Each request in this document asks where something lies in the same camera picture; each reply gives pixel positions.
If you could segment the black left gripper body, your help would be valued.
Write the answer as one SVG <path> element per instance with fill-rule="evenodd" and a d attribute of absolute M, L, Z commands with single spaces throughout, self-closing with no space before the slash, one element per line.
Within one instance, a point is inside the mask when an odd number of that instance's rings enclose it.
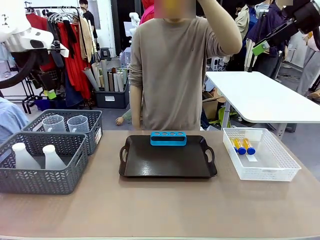
<path fill-rule="evenodd" d="M 52 71 L 62 71 L 64 69 L 64 61 L 62 57 L 57 54 L 39 54 L 38 63 L 41 74 Z"/>

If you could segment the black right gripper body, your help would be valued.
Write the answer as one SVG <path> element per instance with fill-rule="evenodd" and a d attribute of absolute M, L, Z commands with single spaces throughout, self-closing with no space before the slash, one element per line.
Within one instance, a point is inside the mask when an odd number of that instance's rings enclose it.
<path fill-rule="evenodd" d="M 282 12 L 291 19 L 296 32 L 309 33 L 320 26 L 319 0 L 294 0 L 293 5 L 285 6 Z"/>

